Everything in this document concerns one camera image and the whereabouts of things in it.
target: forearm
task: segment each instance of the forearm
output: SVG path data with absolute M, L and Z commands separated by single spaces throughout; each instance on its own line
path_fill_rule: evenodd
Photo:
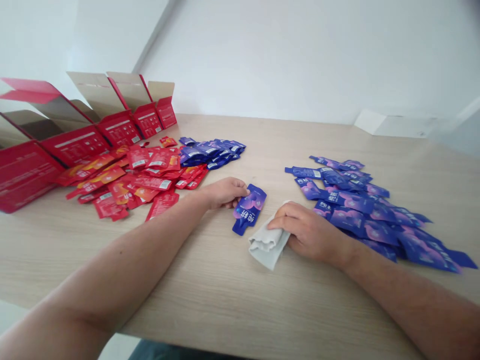
M 480 357 L 480 307 L 351 240 L 342 270 L 429 359 Z

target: finger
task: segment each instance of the finger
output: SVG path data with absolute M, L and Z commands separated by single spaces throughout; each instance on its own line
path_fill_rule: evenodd
M 267 229 L 283 229 L 291 234 L 299 235 L 303 229 L 303 224 L 296 218 L 279 216 L 270 221 L 270 223 L 267 225 Z
M 308 209 L 306 207 L 290 201 L 280 206 L 280 208 L 276 211 L 275 217 L 287 216 L 295 219 L 303 219 L 307 210 Z

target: red cardboard box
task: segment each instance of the red cardboard box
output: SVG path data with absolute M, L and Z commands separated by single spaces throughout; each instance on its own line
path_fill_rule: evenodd
M 0 117 L 0 211 L 10 214 L 53 189 L 65 169 Z
M 66 166 L 109 150 L 92 121 L 50 83 L 2 80 L 14 90 L 0 95 L 0 99 L 29 103 L 48 118 L 29 110 L 4 113 L 3 117 L 30 139 L 38 140 Z
M 172 107 L 174 88 L 174 82 L 148 82 L 148 91 L 150 92 L 152 99 L 156 101 L 156 112 L 160 118 L 161 126 L 164 129 L 177 123 L 177 117 L 175 116 L 174 108 Z
M 162 131 L 156 103 L 152 101 L 143 76 L 111 71 L 108 71 L 107 75 L 113 81 L 122 103 L 131 109 L 133 120 L 143 137 L 148 139 Z
M 140 141 L 132 112 L 126 110 L 127 104 L 117 94 L 113 80 L 102 73 L 67 71 L 67 74 L 98 114 L 101 121 L 97 126 L 114 147 Z

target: wooden table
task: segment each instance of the wooden table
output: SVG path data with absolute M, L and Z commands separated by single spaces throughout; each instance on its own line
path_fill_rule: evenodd
M 310 155 L 359 160 L 391 202 L 425 214 L 426 228 L 480 264 L 480 162 L 424 139 L 375 137 L 347 126 L 179 115 L 165 133 L 247 145 L 241 159 L 211 171 L 204 185 L 235 176 L 267 193 L 262 224 L 293 200 L 312 208 L 284 167 L 317 167 Z M 157 145 L 157 138 L 150 145 Z M 32 307 L 107 243 L 145 221 L 150 206 L 118 222 L 58 188 L 0 215 L 0 299 Z M 186 190 L 180 190 L 184 196 Z M 274 272 L 248 252 L 248 228 L 232 232 L 231 210 L 211 211 L 123 332 L 187 347 L 261 359 L 420 359 L 390 317 L 341 272 L 286 248 Z M 456 275 L 401 262 L 480 302 L 480 271 Z

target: purple sachet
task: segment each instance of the purple sachet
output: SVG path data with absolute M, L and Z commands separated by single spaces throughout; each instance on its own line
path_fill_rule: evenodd
M 319 200 L 329 197 L 329 192 L 320 189 L 311 178 L 297 177 L 295 182 L 300 186 L 302 193 L 308 200 Z

